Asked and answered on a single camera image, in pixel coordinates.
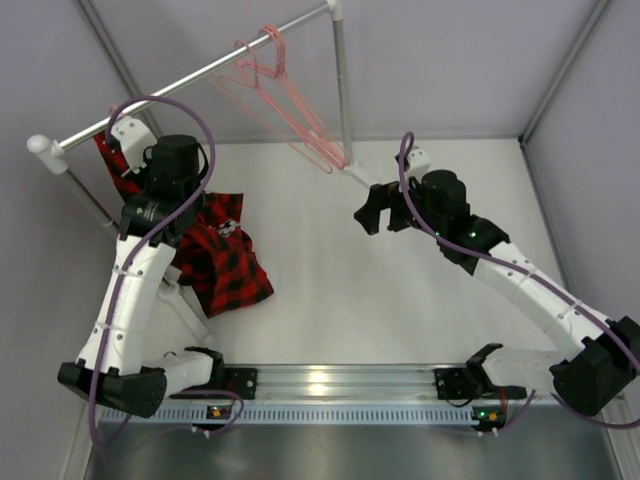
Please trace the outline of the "red black plaid shirt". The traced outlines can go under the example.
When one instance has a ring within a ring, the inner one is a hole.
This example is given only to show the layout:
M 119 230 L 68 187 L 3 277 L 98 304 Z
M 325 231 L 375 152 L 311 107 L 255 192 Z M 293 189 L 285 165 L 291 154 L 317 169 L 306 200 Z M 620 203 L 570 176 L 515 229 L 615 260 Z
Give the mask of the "red black plaid shirt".
M 146 166 L 131 173 L 120 148 L 103 133 L 94 142 L 124 201 L 119 237 L 143 238 L 197 187 L 208 170 L 202 145 L 192 136 L 165 135 L 145 150 Z M 240 193 L 202 193 L 177 219 L 150 240 L 174 248 L 178 282 L 193 289 L 207 317 L 255 305 L 274 288 L 259 264 L 240 220 Z

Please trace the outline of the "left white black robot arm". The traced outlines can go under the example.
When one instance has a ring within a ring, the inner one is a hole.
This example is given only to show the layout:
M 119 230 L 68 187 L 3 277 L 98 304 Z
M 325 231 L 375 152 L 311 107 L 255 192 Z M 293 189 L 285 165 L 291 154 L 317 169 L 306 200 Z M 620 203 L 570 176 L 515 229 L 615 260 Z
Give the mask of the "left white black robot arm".
M 192 136 L 160 137 L 144 148 L 148 170 L 140 193 L 126 200 L 112 276 L 92 332 L 77 358 L 62 364 L 58 382 L 79 397 L 138 417 L 195 387 L 222 384 L 221 353 L 191 346 L 146 366 L 143 339 L 163 277 L 204 206 L 197 195 L 176 219 L 169 216 L 196 193 L 206 173 Z

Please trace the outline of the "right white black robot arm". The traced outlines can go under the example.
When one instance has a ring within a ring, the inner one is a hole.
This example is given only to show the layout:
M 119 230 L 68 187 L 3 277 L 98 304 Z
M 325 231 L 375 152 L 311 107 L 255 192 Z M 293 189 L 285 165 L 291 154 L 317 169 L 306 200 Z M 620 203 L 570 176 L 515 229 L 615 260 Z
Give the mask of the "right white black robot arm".
M 553 344 L 527 351 L 490 343 L 466 362 L 476 396 L 501 387 L 548 392 L 584 417 L 597 415 L 639 374 L 639 325 L 586 306 L 538 270 L 506 232 L 472 213 L 465 184 L 449 170 L 370 187 L 355 220 L 367 234 L 409 227 L 434 236 L 441 253 L 503 295 Z

